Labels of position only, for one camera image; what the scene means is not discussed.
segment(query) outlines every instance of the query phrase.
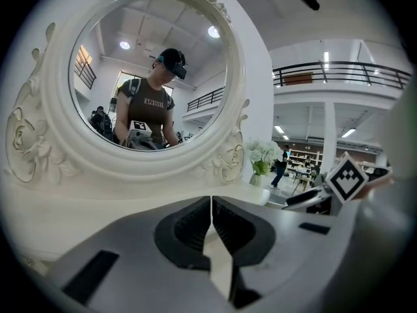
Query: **ceiling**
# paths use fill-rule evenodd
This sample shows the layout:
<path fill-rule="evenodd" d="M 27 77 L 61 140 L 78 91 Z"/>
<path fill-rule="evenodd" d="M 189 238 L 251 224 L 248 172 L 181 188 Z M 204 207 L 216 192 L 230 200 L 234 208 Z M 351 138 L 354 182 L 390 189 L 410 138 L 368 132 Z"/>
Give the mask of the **ceiling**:
<path fill-rule="evenodd" d="M 401 47 L 395 27 L 376 0 L 317 0 L 318 11 L 301 0 L 237 1 L 268 50 L 328 38 L 361 38 Z"/>
<path fill-rule="evenodd" d="M 339 143 L 351 143 L 359 148 L 379 149 L 375 139 L 375 129 L 387 111 L 369 106 L 334 104 L 336 132 L 338 138 L 350 128 L 356 131 Z M 274 106 L 274 125 L 279 125 L 290 141 L 323 141 L 325 133 L 325 114 L 323 103 L 276 104 Z M 274 129 L 273 137 L 283 140 Z"/>
<path fill-rule="evenodd" d="M 186 57 L 185 83 L 222 55 L 220 38 L 212 38 L 212 24 L 196 9 L 176 0 L 140 0 L 110 12 L 97 25 L 101 30 L 102 55 L 151 68 L 154 58 L 166 48 L 176 48 Z M 130 45 L 124 50 L 119 43 Z"/>

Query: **black metal railing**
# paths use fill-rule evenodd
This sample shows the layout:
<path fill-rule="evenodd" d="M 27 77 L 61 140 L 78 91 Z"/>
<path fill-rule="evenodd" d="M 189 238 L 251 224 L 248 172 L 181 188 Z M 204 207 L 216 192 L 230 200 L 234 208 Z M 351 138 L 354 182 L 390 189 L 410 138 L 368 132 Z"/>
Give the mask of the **black metal railing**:
<path fill-rule="evenodd" d="M 189 102 L 187 112 L 193 109 L 200 108 L 207 104 L 212 104 L 217 101 L 220 101 L 223 97 L 223 93 L 224 93 L 224 87 L 216 89 L 215 91 L 212 91 L 211 93 L 203 95 L 202 97 L 199 97 L 195 99 L 194 101 Z"/>
<path fill-rule="evenodd" d="M 93 72 L 90 64 L 84 58 L 82 53 L 79 51 L 76 58 L 76 67 L 74 69 L 75 73 L 79 76 L 83 83 L 91 89 L 93 83 L 96 79 L 96 74 Z"/>
<path fill-rule="evenodd" d="M 274 85 L 282 87 L 300 83 L 363 83 L 404 89 L 411 74 L 395 68 L 357 63 L 354 61 L 329 61 L 291 65 L 275 68 Z"/>

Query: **white flowers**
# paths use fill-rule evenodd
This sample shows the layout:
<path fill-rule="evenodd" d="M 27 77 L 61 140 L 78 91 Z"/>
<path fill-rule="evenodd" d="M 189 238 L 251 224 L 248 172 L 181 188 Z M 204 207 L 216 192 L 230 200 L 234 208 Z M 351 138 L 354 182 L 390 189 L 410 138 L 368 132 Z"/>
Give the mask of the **white flowers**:
<path fill-rule="evenodd" d="M 273 161 L 281 158 L 283 154 L 283 151 L 278 147 L 276 142 L 251 140 L 246 146 L 249 151 L 249 159 L 252 162 L 253 170 L 257 175 L 268 173 Z"/>

